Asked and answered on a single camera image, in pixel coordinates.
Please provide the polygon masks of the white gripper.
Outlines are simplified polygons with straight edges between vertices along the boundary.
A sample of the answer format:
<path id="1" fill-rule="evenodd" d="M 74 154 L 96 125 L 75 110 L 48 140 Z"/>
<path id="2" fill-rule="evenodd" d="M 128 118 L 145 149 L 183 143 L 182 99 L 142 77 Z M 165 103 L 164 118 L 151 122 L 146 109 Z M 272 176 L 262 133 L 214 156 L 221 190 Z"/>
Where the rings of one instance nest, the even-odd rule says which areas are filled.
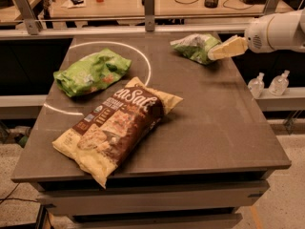
<path id="1" fill-rule="evenodd" d="M 213 61 L 229 58 L 243 54 L 248 47 L 256 53 L 286 50 L 290 41 L 289 28 L 288 13 L 275 13 L 256 18 L 245 30 L 246 39 L 236 34 L 223 44 L 210 49 L 208 57 Z"/>

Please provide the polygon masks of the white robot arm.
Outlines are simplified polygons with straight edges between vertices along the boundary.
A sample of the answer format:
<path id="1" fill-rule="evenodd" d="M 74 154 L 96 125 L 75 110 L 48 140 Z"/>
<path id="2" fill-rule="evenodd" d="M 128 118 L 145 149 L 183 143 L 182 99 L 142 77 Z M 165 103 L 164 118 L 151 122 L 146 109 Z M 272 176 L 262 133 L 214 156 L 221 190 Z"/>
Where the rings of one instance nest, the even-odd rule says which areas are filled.
<path id="1" fill-rule="evenodd" d="M 255 53 L 290 50 L 305 52 L 305 10 L 264 15 L 251 21 L 244 36 L 233 36 L 209 50 L 211 60 Z"/>

